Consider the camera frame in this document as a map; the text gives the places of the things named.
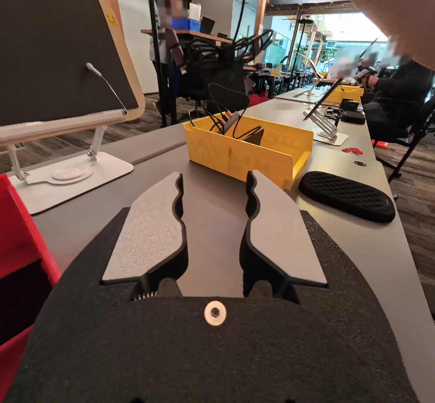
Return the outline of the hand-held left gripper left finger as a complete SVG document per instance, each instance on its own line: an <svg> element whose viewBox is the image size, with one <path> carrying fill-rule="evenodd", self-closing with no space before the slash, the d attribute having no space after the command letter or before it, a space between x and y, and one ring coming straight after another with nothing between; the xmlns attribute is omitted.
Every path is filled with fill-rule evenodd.
<svg viewBox="0 0 435 403"><path fill-rule="evenodd" d="M183 175L173 172L133 202L102 283L158 286L161 280L178 280L186 272L188 242L182 220L183 196Z"/></svg>

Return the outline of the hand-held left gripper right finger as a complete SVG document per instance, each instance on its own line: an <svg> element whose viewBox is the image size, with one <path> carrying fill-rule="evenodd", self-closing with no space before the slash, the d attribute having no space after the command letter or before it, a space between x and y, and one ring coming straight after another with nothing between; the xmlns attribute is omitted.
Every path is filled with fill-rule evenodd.
<svg viewBox="0 0 435 403"><path fill-rule="evenodd" d="M248 220L240 247L246 281L267 280L273 288L282 284L326 287L297 204L259 171L247 173L246 193Z"/></svg>

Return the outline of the yellow plastic bin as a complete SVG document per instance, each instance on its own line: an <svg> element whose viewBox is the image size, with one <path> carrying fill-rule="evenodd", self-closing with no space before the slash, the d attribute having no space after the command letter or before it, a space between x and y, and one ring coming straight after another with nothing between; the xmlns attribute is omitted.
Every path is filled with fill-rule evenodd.
<svg viewBox="0 0 435 403"><path fill-rule="evenodd" d="M330 104L340 104L343 99L351 99L360 103L364 89L359 86L339 85L326 98L325 102Z"/></svg>
<svg viewBox="0 0 435 403"><path fill-rule="evenodd" d="M247 172L257 170L283 190L292 188L312 153L314 133L252 117L242 117L236 135L261 127L260 144L232 137L233 125L221 135L210 117L183 123L189 159L246 182Z"/></svg>

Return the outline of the red plastic bin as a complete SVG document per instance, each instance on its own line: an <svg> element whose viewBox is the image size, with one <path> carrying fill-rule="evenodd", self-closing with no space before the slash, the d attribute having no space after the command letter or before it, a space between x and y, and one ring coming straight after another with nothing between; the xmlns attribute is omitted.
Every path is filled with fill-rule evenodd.
<svg viewBox="0 0 435 403"><path fill-rule="evenodd" d="M0 176L0 401L3 402L35 320L61 278L18 192Z"/></svg>

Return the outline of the person's right forearm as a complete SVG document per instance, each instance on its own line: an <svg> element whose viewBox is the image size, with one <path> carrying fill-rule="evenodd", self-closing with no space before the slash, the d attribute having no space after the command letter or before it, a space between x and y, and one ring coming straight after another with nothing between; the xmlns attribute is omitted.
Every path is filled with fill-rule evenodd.
<svg viewBox="0 0 435 403"><path fill-rule="evenodd" d="M434 70L435 0L351 0L386 35L398 37L402 54Z"/></svg>

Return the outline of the white metal tablet stand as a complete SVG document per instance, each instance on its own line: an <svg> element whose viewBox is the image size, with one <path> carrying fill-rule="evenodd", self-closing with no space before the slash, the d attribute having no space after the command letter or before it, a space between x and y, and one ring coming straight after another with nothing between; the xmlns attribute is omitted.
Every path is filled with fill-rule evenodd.
<svg viewBox="0 0 435 403"><path fill-rule="evenodd" d="M127 116L124 108L81 117L4 125L1 145L12 163L9 181L31 215L39 214L133 171L133 165L100 150L109 123ZM45 134L60 135L75 128L94 128L90 149L82 155L25 172L19 166L16 143L35 140Z"/></svg>
<svg viewBox="0 0 435 403"><path fill-rule="evenodd" d="M314 133L313 139L315 141L337 147L345 143L348 139L348 135L338 132L335 122L326 118L324 113L318 110L312 109L310 113L311 116L309 119L316 125L312 129Z"/></svg>

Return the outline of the black wrist rest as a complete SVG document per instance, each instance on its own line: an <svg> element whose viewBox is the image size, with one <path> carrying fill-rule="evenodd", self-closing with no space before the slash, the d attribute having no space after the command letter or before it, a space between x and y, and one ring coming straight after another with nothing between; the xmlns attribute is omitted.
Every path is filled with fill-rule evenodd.
<svg viewBox="0 0 435 403"><path fill-rule="evenodd" d="M372 186L321 171L310 171L298 188L306 197L349 215L380 224L396 216L393 200Z"/></svg>
<svg viewBox="0 0 435 403"><path fill-rule="evenodd" d="M364 125L366 123L365 114L360 111L343 111L341 113L340 120L344 123L352 123L358 125Z"/></svg>

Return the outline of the black bin divider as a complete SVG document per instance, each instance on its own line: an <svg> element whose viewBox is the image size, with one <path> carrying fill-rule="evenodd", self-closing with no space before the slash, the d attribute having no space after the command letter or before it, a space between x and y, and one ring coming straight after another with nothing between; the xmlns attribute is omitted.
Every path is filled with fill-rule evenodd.
<svg viewBox="0 0 435 403"><path fill-rule="evenodd" d="M264 128L257 127L254 130L252 130L251 133L247 134L247 136L243 139L243 141L246 143L260 146L263 134L264 134Z"/></svg>

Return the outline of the black office chair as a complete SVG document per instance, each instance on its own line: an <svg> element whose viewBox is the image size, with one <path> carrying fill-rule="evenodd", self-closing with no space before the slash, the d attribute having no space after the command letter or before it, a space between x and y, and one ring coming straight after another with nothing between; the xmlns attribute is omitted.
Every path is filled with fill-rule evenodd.
<svg viewBox="0 0 435 403"><path fill-rule="evenodd" d="M218 70L188 68L180 77L177 97L201 102L212 114L243 112L249 106L243 67L237 63Z"/></svg>
<svg viewBox="0 0 435 403"><path fill-rule="evenodd" d="M387 144L397 144L407 148L407 151L395 166L386 160L383 160L382 158L376 157L376 160L379 161L384 167L392 170L388 177L389 184L391 184L393 180L401 177L402 167L412 155L421 140L428 134L434 134L434 120L435 100L434 96L432 96L429 101L424 103L421 111L418 113L411 125L406 128L406 130L392 130L392 134L390 134L388 137L385 137L385 139L380 140Z"/></svg>

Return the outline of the blue plastic bin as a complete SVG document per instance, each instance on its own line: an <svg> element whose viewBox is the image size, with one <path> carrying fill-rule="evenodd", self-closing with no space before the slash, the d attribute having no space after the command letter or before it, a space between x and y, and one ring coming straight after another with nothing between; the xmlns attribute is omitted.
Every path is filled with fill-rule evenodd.
<svg viewBox="0 0 435 403"><path fill-rule="evenodd" d="M176 31L200 32L201 22L190 18L172 18L171 28Z"/></svg>

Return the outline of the black tablet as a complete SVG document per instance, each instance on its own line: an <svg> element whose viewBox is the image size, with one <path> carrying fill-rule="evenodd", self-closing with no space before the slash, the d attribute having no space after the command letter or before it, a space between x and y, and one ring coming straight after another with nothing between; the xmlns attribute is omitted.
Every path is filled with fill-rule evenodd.
<svg viewBox="0 0 435 403"><path fill-rule="evenodd" d="M336 82L331 86L331 88L323 95L323 97L314 105L307 108L306 111L303 112L304 114L304 121L306 121L308 118L311 117L312 114L316 112L316 110L322 106L322 104L327 100L327 98L334 92L334 90L339 87L342 83L344 78L339 78L336 80Z"/></svg>

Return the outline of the black metal pole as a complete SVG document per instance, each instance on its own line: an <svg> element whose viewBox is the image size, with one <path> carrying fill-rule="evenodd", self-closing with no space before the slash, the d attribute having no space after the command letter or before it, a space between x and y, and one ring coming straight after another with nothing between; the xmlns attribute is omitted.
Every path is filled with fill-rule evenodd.
<svg viewBox="0 0 435 403"><path fill-rule="evenodd" d="M177 119L171 118L169 122L167 121L167 109L163 99L164 96L164 79L161 70L161 62L160 62L160 50L159 50L159 38L158 38L158 28L157 28L157 18L156 18L156 9L155 3L156 0L148 0L149 3L149 11L150 11L150 24L151 24L151 38L153 40L153 51L155 55L155 71L157 75L157 84L158 84L158 92L159 92L159 100L160 100L160 117L161 117L161 127L165 128L168 124L173 125L177 123Z"/></svg>

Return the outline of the black board with wooden frame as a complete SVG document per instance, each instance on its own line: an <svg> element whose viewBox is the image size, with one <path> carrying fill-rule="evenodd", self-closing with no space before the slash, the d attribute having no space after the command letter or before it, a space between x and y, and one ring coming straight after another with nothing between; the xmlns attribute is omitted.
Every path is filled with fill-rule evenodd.
<svg viewBox="0 0 435 403"><path fill-rule="evenodd" d="M100 0L1 0L1 126L124 108L145 99L119 28Z"/></svg>

